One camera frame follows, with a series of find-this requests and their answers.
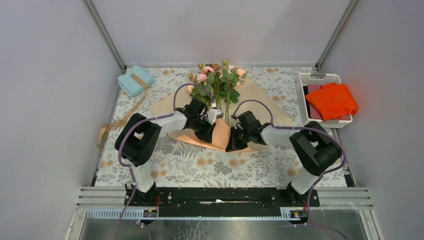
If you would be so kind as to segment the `tan wrapping paper sheet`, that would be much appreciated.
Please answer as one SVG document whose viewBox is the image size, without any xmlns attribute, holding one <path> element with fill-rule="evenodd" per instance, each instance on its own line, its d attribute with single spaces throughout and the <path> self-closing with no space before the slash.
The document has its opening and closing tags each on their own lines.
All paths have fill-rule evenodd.
<svg viewBox="0 0 424 240">
<path fill-rule="evenodd" d="M 273 100 L 271 100 L 266 94 L 265 90 L 259 85 L 254 83 L 248 77 L 244 80 L 240 86 L 236 87 L 236 90 L 240 93 L 239 102 L 244 100 L 258 100 L 264 103 L 271 111 L 273 115 L 273 123 L 278 126 L 290 126 L 294 125 L 292 118 L 282 108 L 280 108 Z M 150 106 L 154 116 L 161 116 L 168 114 L 173 109 L 173 95 L 170 95 Z M 257 102 L 246 102 L 237 111 L 237 115 L 241 115 L 246 111 L 251 111 L 256 119 L 260 123 L 267 123 L 271 120 L 268 111 L 261 104 Z M 229 124 L 225 121 L 218 120 L 216 127 L 212 134 L 212 143 L 206 143 L 201 141 L 195 136 L 195 132 L 190 129 L 185 130 L 174 130 L 169 132 L 167 135 L 174 140 L 185 142 L 187 144 L 196 145 L 204 148 L 218 150 L 221 152 L 225 151 L 229 140 L 230 140 L 230 127 L 235 125 L 235 120 L 231 119 Z"/>
</svg>

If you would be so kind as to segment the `pink fake flower bunch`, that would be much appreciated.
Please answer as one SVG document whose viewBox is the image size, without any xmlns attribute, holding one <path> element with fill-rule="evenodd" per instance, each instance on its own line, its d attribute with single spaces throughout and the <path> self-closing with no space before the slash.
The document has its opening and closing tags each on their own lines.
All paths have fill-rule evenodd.
<svg viewBox="0 0 424 240">
<path fill-rule="evenodd" d="M 245 82 L 246 70 L 229 64 L 227 60 L 221 63 L 199 63 L 198 69 L 198 73 L 188 74 L 188 79 L 194 84 L 187 87 L 189 95 L 205 103 L 209 109 L 215 103 L 223 111 L 225 123 L 229 124 L 230 107 L 240 100 L 237 87 Z"/>
</svg>

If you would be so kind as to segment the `tan ribbon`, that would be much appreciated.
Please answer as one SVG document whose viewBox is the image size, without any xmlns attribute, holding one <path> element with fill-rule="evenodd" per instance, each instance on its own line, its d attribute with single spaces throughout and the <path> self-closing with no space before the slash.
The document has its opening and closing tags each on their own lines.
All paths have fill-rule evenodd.
<svg viewBox="0 0 424 240">
<path fill-rule="evenodd" d="M 112 123 L 107 123 L 107 124 L 102 125 L 100 127 L 99 132 L 98 132 L 98 136 L 97 136 L 97 146 L 98 147 L 101 147 L 101 143 L 106 140 L 110 131 L 113 131 L 113 130 L 119 128 L 119 127 L 122 127 L 124 124 L 126 124 L 128 122 L 130 116 L 133 115 L 136 112 L 136 110 L 138 110 L 141 103 L 145 100 L 145 98 L 148 94 L 147 84 L 140 77 L 138 77 L 135 73 L 131 73 L 130 76 L 137 84 L 139 84 L 141 87 L 143 87 L 143 96 L 121 120 L 117 120 L 117 121 L 114 121 Z"/>
</svg>

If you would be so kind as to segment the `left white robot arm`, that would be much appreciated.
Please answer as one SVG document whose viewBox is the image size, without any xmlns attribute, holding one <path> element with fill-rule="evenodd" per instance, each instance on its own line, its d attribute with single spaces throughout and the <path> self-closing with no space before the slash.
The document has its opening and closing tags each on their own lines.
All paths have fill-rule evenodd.
<svg viewBox="0 0 424 240">
<path fill-rule="evenodd" d="M 130 171 L 132 185 L 136 189 L 136 199 L 144 206 L 155 200 L 156 186 L 149 166 L 160 135 L 173 131 L 193 130 L 195 135 L 206 143 L 211 143 L 216 121 L 224 113 L 212 104 L 210 108 L 198 99 L 193 99 L 184 107 L 176 107 L 171 113 L 145 117 L 133 114 L 115 141 L 118 162 Z"/>
</svg>

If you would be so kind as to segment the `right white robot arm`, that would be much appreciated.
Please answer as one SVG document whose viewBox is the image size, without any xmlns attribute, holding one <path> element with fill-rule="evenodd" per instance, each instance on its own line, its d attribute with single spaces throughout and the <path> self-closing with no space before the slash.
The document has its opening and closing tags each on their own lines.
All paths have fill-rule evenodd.
<svg viewBox="0 0 424 240">
<path fill-rule="evenodd" d="M 226 152 L 244 150 L 249 143 L 258 145 L 291 145 L 302 168 L 287 186 L 287 201 L 293 206 L 307 199 L 307 192 L 323 177 L 346 151 L 333 136 L 316 121 L 305 126 L 278 126 L 261 123 L 251 111 L 233 115 L 235 126 L 230 129 Z"/>
</svg>

